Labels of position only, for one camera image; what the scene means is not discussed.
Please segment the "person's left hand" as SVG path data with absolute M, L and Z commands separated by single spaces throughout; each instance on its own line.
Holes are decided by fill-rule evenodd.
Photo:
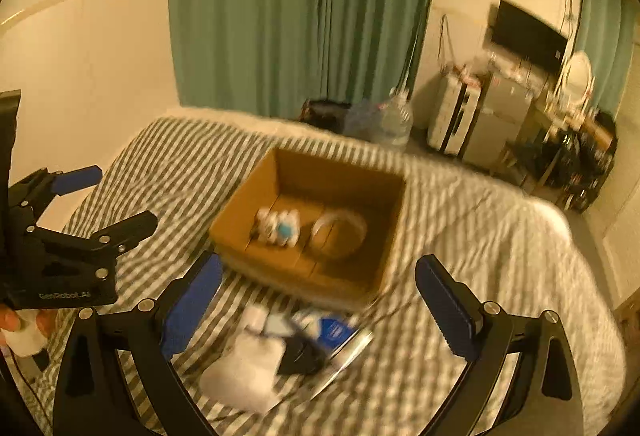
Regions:
M 23 309 L 14 312 L 1 305 L 1 345 L 9 347 L 17 357 L 32 357 L 47 348 L 55 329 L 55 309 Z

